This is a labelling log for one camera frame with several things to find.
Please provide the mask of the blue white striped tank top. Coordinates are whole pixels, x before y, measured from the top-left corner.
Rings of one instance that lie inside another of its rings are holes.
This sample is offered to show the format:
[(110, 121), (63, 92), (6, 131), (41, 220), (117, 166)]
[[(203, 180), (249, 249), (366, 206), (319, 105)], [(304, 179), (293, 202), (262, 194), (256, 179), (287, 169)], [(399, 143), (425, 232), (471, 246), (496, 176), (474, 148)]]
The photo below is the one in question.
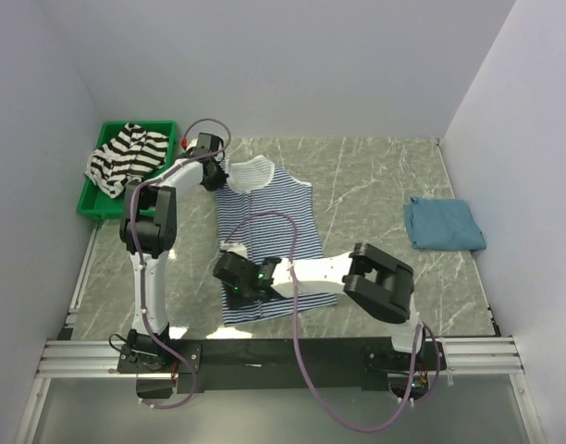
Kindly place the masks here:
[(257, 265), (270, 257), (324, 257), (311, 183), (294, 178), (262, 155), (245, 162), (226, 161), (227, 184), (215, 192), (220, 243), (242, 242), (247, 259)]

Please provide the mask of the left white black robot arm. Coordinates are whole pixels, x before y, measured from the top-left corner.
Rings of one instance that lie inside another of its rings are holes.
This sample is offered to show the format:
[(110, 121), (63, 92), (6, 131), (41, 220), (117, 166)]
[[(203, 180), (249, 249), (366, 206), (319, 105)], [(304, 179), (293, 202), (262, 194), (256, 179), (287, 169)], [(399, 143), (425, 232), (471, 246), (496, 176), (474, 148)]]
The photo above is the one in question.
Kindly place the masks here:
[(225, 184), (217, 157), (230, 141), (201, 132), (165, 172), (127, 185), (119, 237), (133, 267), (135, 312), (125, 353), (150, 371), (166, 369), (176, 356), (169, 346), (165, 276), (178, 232), (177, 198), (199, 185), (215, 191)]

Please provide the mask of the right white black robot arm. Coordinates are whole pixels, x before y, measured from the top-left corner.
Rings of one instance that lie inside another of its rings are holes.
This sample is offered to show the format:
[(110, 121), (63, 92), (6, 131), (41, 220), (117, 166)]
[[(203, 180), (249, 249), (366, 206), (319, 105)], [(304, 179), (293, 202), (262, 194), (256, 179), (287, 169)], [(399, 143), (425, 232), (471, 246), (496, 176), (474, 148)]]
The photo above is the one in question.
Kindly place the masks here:
[(389, 325), (393, 358), (413, 369), (425, 358), (424, 333), (414, 308), (413, 269), (368, 243), (317, 259), (270, 257), (256, 264), (230, 246), (217, 261), (213, 275), (226, 291), (232, 308), (253, 302), (300, 304), (310, 296), (349, 296), (374, 319)]

